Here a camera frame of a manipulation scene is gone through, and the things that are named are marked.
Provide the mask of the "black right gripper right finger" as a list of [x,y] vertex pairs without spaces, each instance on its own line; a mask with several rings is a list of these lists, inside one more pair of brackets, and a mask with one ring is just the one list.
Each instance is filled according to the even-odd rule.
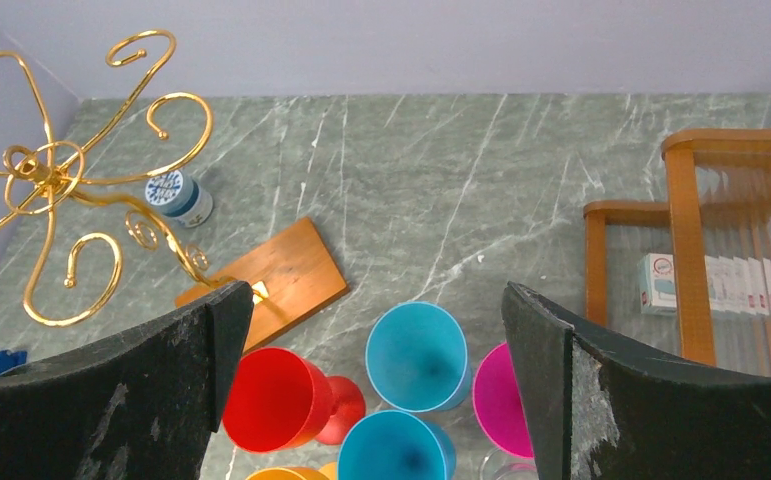
[[771,479],[771,377],[711,367],[509,283],[501,317],[543,479]]

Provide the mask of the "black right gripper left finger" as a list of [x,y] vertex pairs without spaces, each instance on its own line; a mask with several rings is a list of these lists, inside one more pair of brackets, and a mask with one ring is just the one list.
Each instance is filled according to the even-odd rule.
[[0,376],[0,479],[195,479],[254,310],[243,281]]

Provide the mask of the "pink wine glass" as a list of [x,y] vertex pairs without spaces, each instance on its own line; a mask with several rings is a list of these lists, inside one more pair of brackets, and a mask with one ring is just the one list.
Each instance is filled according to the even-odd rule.
[[506,342],[490,350],[479,363],[473,379],[472,405],[478,425],[496,447],[512,456],[534,457]]

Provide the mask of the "red wine glass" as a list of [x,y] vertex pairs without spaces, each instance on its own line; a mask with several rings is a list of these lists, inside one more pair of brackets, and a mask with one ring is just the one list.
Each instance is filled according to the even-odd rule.
[[312,440],[339,445],[366,415],[359,386],[295,352],[264,347],[238,363],[222,426],[239,448],[270,453]]

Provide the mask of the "light blue wine glass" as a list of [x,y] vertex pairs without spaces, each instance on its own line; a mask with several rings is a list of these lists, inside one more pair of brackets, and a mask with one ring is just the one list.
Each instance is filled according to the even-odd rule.
[[469,395],[472,369],[465,334],[436,304],[405,302],[385,312],[368,335],[364,359],[373,389],[397,409],[446,411]]

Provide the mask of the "yellow wine glass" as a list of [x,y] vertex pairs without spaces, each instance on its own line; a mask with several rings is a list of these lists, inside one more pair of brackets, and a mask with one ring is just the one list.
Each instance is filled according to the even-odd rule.
[[337,480],[338,464],[330,462],[319,469],[303,466],[269,467],[255,471],[246,480]]

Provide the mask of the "dark blue wine glass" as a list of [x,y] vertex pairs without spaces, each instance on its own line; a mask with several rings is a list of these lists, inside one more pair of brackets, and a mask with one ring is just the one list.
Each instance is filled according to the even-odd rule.
[[441,426],[398,410],[360,420],[337,460],[340,480],[450,480],[456,464],[454,444]]

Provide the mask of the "clear wine glass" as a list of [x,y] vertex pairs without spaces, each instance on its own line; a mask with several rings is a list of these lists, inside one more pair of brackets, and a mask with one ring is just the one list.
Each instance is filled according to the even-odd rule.
[[511,455],[499,448],[492,448],[483,457],[477,470],[479,480],[538,480],[539,474],[533,458]]

